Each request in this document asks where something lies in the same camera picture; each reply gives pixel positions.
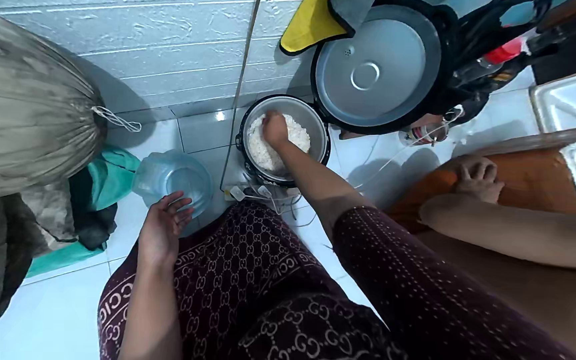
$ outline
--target monogram pattern fabric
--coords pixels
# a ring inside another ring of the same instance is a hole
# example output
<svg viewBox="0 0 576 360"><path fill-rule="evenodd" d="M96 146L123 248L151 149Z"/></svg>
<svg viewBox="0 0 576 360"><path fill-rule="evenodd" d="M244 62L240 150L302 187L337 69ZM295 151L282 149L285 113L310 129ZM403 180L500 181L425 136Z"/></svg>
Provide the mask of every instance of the monogram pattern fabric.
<svg viewBox="0 0 576 360"><path fill-rule="evenodd" d="M226 354L265 311L304 292L324 294L318 295L318 303L327 306L329 311L340 309L332 312L331 318L346 319L345 316L353 311L362 313L352 323L361 323L367 330L347 338L346 330L338 329L342 337L337 341L352 338L353 344L358 341L353 345L355 349L362 348L365 342L362 337L372 334L374 327L371 322L359 319L372 315L373 320L380 323L372 311L366 312L367 308L348 301L281 217L263 205L239 203L211 225L180 239L180 249L173 284L185 359L212 359ZM117 359L121 348L136 255L135 245L108 281L100 300L98 323L102 359ZM295 301L290 306L298 306L302 301ZM331 302L338 302L338 305L335 307ZM338 324L336 321L329 323L331 326ZM287 329L289 325L292 323L282 323L282 328ZM377 334L383 338L385 332L380 329ZM385 343L384 339L374 341ZM339 354L343 354L342 348L339 347Z"/></svg>
<svg viewBox="0 0 576 360"><path fill-rule="evenodd" d="M341 264L382 315L345 296L270 209L242 202L180 240L174 287L185 359L540 359L576 356L373 208L333 228ZM117 359L137 247L99 304Z"/></svg>

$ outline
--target clear plastic bowl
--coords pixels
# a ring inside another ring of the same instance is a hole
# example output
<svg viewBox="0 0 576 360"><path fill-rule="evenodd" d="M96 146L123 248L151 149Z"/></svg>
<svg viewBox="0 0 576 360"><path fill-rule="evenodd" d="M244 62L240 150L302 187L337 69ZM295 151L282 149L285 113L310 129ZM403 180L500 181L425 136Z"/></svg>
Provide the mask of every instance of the clear plastic bowl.
<svg viewBox="0 0 576 360"><path fill-rule="evenodd" d="M132 180L132 191L143 198L146 206L178 190L193 200L187 206L195 208L193 218L210 205L214 193L212 177L203 164L177 149L148 155Z"/></svg>

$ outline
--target sack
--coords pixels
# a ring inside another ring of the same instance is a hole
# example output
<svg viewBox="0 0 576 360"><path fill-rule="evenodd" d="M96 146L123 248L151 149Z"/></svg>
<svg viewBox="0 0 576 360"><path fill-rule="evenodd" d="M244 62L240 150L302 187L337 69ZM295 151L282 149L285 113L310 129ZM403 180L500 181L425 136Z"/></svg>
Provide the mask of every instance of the sack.
<svg viewBox="0 0 576 360"><path fill-rule="evenodd" d="M0 18L0 196L63 180L101 150L98 91L55 45Z"/></svg>

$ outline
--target gray cloth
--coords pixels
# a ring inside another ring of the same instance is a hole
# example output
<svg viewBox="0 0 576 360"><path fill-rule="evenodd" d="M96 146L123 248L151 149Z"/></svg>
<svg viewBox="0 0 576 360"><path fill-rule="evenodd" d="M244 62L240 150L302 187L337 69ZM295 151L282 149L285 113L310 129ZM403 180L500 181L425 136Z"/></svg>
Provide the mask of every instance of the gray cloth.
<svg viewBox="0 0 576 360"><path fill-rule="evenodd" d="M351 37L364 23L374 0L328 0L328 9Z"/></svg>
<svg viewBox="0 0 576 360"><path fill-rule="evenodd" d="M0 198L0 316L32 259L76 239L68 180Z"/></svg>
<svg viewBox="0 0 576 360"><path fill-rule="evenodd" d="M100 102L55 45L0 18L0 197L82 169L103 146Z"/></svg>

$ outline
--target drawstring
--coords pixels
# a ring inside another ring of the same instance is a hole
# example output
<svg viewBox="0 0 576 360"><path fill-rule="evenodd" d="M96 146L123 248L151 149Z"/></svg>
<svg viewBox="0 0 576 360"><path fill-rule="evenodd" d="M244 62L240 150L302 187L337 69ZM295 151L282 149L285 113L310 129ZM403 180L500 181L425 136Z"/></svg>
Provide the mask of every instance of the drawstring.
<svg viewBox="0 0 576 360"><path fill-rule="evenodd" d="M117 115L113 114L112 111L106 109L103 106L93 106L91 108L91 110L96 112L99 116L110 121L110 123L115 124L117 126L124 127L126 130L130 131L131 133L139 133L141 131L141 124L139 122L126 121L126 120L118 117Z"/></svg>

